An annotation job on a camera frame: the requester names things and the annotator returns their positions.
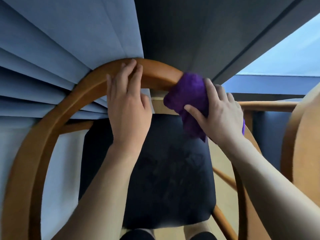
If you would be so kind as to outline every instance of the purple cloth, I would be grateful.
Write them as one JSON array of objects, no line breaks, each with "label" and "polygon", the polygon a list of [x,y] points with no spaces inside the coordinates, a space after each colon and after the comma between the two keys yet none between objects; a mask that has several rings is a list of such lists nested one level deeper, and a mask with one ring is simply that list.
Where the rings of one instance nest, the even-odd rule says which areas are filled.
[{"label": "purple cloth", "polygon": [[192,137],[206,141],[206,134],[201,129],[196,119],[184,109],[186,104],[197,108],[205,117],[209,115],[209,100],[206,85],[201,76],[193,73],[184,73],[178,83],[171,88],[164,97],[163,103],[173,109],[182,118],[183,129]]}]

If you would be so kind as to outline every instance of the chair seat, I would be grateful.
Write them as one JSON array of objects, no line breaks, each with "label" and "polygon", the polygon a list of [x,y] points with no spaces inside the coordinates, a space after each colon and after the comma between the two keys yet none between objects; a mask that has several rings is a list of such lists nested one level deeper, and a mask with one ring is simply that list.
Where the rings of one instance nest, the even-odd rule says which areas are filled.
[{"label": "chair seat", "polygon": [[[87,132],[79,199],[100,168],[113,136],[109,119]],[[178,115],[154,114],[131,174],[123,226],[177,227],[209,219],[216,205],[208,142],[190,138]]]}]

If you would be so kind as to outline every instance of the left hand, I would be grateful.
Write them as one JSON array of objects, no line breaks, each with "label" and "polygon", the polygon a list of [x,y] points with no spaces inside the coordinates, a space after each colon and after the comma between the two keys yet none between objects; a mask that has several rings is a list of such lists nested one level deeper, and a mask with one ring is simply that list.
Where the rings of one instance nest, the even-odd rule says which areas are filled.
[{"label": "left hand", "polygon": [[113,133],[113,144],[120,150],[139,155],[151,124],[152,110],[149,97],[140,92],[143,67],[137,61],[122,64],[112,79],[107,75],[108,115]]}]

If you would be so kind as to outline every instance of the dark pants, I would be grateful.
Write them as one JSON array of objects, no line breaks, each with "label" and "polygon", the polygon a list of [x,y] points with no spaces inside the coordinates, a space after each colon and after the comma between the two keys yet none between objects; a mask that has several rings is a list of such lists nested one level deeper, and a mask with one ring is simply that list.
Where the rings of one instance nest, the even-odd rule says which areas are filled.
[{"label": "dark pants", "polygon": [[[153,236],[148,232],[135,229],[127,232],[120,238],[120,240],[154,240]],[[217,240],[216,237],[211,232],[200,232],[190,240]]]}]

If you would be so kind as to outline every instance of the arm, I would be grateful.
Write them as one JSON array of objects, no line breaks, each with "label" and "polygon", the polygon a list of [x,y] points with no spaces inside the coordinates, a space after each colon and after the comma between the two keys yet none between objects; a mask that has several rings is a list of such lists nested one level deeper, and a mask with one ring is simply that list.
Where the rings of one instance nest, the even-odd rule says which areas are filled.
[{"label": "arm", "polygon": [[276,170],[241,134],[243,113],[230,93],[206,80],[209,116],[185,109],[237,169],[271,239],[320,239],[320,208]]},{"label": "arm", "polygon": [[151,124],[149,98],[140,94],[142,66],[136,61],[112,79],[107,75],[108,115],[113,144],[97,175],[74,213],[54,236],[56,239],[118,240],[122,227],[131,172]]}]

